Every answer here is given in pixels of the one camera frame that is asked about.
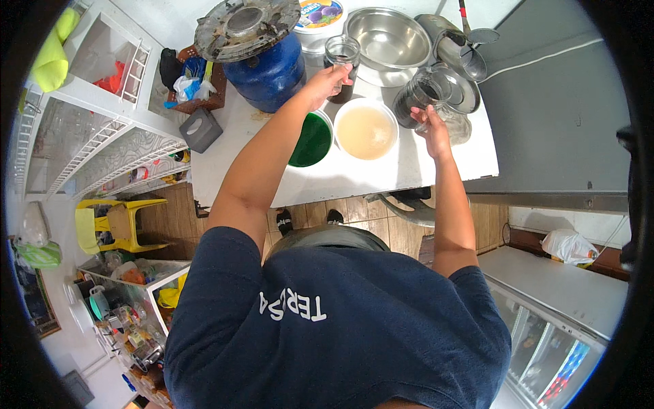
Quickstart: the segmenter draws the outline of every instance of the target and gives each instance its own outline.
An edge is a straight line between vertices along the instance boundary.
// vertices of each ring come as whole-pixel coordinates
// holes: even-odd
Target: white counter
[[[309,76],[317,69],[307,62]],[[389,107],[400,89],[380,88],[361,78],[354,84],[355,96],[375,98]],[[325,102],[323,109],[334,120],[341,106]],[[229,82],[225,108],[212,114],[224,130],[223,134],[203,154],[191,153],[194,198],[202,206],[212,205],[234,158],[267,121],[267,114],[249,105]],[[470,140],[452,148],[461,178],[470,180],[498,175],[495,144],[483,101],[468,119],[472,123]],[[356,160],[343,154],[334,144],[318,164],[307,168],[287,166],[272,206],[430,186],[435,180],[434,161],[427,154],[424,139],[400,126],[396,148],[380,159]]]

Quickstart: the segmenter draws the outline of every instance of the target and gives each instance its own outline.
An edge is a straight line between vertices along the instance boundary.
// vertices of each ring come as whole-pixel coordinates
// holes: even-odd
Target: white bowl
[[[325,123],[327,124],[327,127],[329,127],[330,136],[332,137],[332,140],[330,141],[329,149],[327,150],[327,153],[318,162],[315,163],[315,164],[318,164],[318,163],[320,163],[321,160],[323,160],[323,159],[325,159],[327,157],[327,155],[329,154],[329,151],[334,146],[334,124],[332,123],[332,119],[322,109],[317,109],[316,111],[311,111],[310,113],[318,115],[320,117],[320,119],[325,121]],[[309,166],[313,166],[315,164],[308,165],[308,166],[295,166],[295,165],[292,165],[292,164],[288,164],[288,166],[300,169],[300,168],[308,168]]]
[[[347,152],[344,148],[343,145],[341,144],[341,141],[338,139],[338,124],[343,118],[343,115],[351,111],[352,109],[355,108],[361,108],[361,107],[369,107],[369,108],[374,108],[376,111],[379,111],[386,115],[390,123],[392,124],[392,127],[394,128],[394,138],[395,140],[393,141],[393,144],[388,148],[386,153],[384,155],[378,157],[377,159],[381,159],[384,156],[388,155],[389,152],[392,152],[393,149],[397,146],[398,140],[400,138],[400,125],[398,124],[398,119],[395,117],[393,112],[388,108],[383,102],[377,101],[376,99],[372,98],[356,98],[356,99],[351,99],[350,101],[346,102],[343,104],[343,106],[338,110],[336,113],[336,117],[334,118],[334,137],[336,138],[336,143],[338,144],[338,148],[341,150],[341,152],[345,153],[347,156],[350,156],[351,158],[357,159],[357,160],[375,160],[375,159],[361,159],[357,158],[356,156],[351,155],[349,152]]]

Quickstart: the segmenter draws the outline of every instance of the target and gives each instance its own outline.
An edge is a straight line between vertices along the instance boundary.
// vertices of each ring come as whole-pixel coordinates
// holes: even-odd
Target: green bowl
[[[320,162],[334,144],[332,120],[321,109],[310,112],[304,123],[298,143],[288,164],[295,168],[306,168]]]

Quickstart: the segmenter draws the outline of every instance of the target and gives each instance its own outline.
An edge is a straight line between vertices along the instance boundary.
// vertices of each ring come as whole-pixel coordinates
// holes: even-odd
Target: navy blue t-shirt
[[[372,408],[401,397],[487,408],[511,355],[481,270],[449,279],[399,253],[279,251],[202,236],[175,310],[165,383],[178,409]]]

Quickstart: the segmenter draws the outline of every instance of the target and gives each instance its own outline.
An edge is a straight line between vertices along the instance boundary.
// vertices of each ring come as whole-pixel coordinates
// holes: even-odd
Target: foot
[[[290,213],[286,208],[277,209],[277,228],[282,237],[293,230],[293,222],[291,222]]]
[[[327,224],[343,224],[343,215],[336,209],[329,210],[327,213]]]

